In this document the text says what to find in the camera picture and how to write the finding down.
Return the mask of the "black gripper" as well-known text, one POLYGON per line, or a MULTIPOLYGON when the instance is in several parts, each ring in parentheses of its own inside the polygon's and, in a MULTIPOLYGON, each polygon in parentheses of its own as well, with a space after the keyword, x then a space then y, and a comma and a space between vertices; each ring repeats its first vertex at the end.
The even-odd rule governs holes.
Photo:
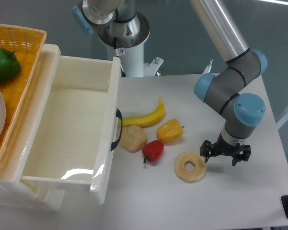
POLYGON ((248 161, 251 155, 251 146, 240 146, 239 142, 234 146, 227 142, 216 142, 212 144, 210 141, 205 140, 200 147, 199 154, 203 157, 205 163, 208 162, 210 156, 231 156, 232 166, 235 166, 240 161, 248 161))

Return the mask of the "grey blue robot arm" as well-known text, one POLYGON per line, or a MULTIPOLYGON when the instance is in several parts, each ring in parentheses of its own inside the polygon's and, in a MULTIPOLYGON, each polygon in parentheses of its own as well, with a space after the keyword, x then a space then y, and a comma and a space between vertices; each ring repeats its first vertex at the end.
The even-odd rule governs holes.
MULTIPOLYGON (((265 112, 259 96, 241 90, 265 71, 267 59, 261 51, 249 48, 222 1, 194 0, 192 4, 227 64, 218 75, 206 71, 194 86, 194 94, 225 119, 217 141, 204 141, 200 155, 205 160, 230 156, 235 165, 249 159, 251 148, 245 141, 265 112)), ((98 35, 107 47, 108 58, 120 58, 123 77, 156 75, 161 60, 143 61, 150 26, 136 11, 135 1, 83 0, 72 12, 85 33, 98 35)))

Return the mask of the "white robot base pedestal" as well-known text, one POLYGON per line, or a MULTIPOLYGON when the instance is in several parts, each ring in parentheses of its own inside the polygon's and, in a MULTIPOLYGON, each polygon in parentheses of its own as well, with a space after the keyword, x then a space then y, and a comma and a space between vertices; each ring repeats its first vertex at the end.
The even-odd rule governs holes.
POLYGON ((108 59, 120 59, 122 77, 159 75, 162 58, 155 57, 150 63, 144 63, 144 44, 150 36, 150 25, 141 13, 136 12, 128 22, 112 21, 97 34, 106 46, 108 59))

